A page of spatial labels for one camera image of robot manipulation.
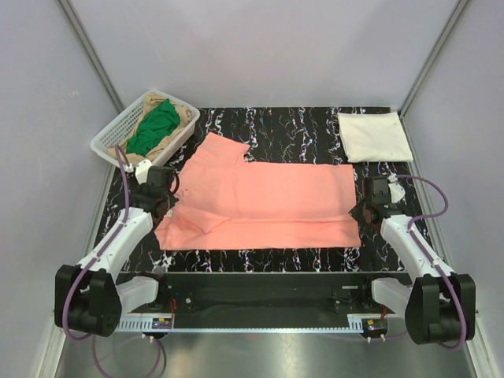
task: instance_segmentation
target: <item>pink cloth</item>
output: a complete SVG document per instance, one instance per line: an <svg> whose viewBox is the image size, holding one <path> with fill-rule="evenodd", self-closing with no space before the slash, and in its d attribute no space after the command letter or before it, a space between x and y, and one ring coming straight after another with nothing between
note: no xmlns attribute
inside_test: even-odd
<svg viewBox="0 0 504 378"><path fill-rule="evenodd" d="M246 144L210 133L180 173L156 229L163 250L360 246L352 165L245 162Z"/></svg>

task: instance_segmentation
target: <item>white laundry basket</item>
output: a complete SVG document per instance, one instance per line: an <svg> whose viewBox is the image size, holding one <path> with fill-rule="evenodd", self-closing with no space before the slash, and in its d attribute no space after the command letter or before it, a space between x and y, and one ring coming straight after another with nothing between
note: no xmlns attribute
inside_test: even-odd
<svg viewBox="0 0 504 378"><path fill-rule="evenodd" d="M153 165L164 165L168 159L170 159L170 157L173 156L174 153L189 139L189 137L194 134L196 120L199 118L199 110L167 93L160 91L148 91L140 96L140 98L133 102L121 114L119 114L112 122L107 124L105 128L101 130L98 135L93 138L93 140L91 140L91 149L98 154L98 156L104 158L109 163L114 164L116 167L119 167L119 162L117 159L108 154L107 149L122 142L129 135L130 131L135 127L140 114L142 114L143 99L147 93L150 92L169 98L174 104L187 106L192 115L191 122L189 122L183 131L177 135L176 138L154 159L152 162ZM134 167L127 167L126 171L132 172L133 169Z"/></svg>

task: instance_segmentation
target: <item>gray floor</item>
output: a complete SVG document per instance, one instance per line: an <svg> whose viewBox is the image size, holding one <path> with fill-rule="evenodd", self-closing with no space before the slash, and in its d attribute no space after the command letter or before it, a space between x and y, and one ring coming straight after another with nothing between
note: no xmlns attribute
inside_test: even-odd
<svg viewBox="0 0 504 378"><path fill-rule="evenodd" d="M397 322L391 333L402 326ZM351 338L347 341L337 338ZM466 378L475 377L466 349L417 346L403 338L367 344L357 335L172 334L162 340L167 365L152 377L166 378ZM98 339L98 357L113 377L145 376L156 346L133 334ZM66 343L56 377L100 377L91 342Z"/></svg>

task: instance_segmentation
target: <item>black marble table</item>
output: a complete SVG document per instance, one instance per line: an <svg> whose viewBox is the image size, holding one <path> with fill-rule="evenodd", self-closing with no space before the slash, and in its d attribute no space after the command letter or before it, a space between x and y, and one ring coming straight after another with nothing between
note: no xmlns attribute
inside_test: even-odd
<svg viewBox="0 0 504 378"><path fill-rule="evenodd" d="M347 158L339 137L338 112L388 113L388 108L219 108L200 109L194 135L167 163L179 172L208 132L250 145L247 161L275 163L344 164ZM354 164L357 200L368 176L409 173L406 163ZM130 190L137 183L128 178ZM403 199L412 215L421 213L410 180ZM113 226L124 208L119 169L114 173L97 241ZM429 240L425 224L418 228ZM380 235L360 227L359 248L308 248L263 250L160 250L153 232L135 248L123 270L164 272L349 272L404 270L398 256Z"/></svg>

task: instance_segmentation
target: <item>white cloth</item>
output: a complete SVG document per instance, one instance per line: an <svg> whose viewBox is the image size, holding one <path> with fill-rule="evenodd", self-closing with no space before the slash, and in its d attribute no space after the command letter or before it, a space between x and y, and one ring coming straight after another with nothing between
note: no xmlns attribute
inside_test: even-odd
<svg viewBox="0 0 504 378"><path fill-rule="evenodd" d="M397 113L338 113L339 134L350 163L413 161Z"/></svg>

